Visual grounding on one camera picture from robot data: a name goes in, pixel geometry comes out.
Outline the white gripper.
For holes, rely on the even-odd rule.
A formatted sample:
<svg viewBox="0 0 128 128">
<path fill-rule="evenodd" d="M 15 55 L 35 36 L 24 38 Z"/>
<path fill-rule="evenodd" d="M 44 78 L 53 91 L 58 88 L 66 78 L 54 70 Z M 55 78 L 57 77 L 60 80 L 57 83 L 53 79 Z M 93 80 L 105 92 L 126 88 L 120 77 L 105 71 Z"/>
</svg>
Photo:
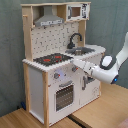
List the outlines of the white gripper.
<svg viewBox="0 0 128 128">
<path fill-rule="evenodd" d="M 83 69 L 85 72 L 89 72 L 89 68 L 90 68 L 90 63 L 89 62 L 82 61 L 82 60 L 79 60 L 79 59 L 74 59 L 72 61 L 72 63 L 74 65 L 76 65 L 77 67 Z"/>
</svg>

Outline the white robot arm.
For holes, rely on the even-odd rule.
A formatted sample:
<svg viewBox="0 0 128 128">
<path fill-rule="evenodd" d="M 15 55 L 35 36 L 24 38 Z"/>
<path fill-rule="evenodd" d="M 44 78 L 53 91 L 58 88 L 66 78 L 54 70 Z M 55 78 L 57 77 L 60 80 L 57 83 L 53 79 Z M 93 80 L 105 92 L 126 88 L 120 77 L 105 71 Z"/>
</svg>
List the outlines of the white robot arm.
<svg viewBox="0 0 128 128">
<path fill-rule="evenodd" d="M 99 65 L 88 61 L 74 59 L 73 64 L 81 68 L 91 77 L 105 83 L 114 84 L 118 80 L 121 65 L 128 58 L 128 32 L 125 36 L 123 48 L 116 56 L 106 55 Z"/>
</svg>

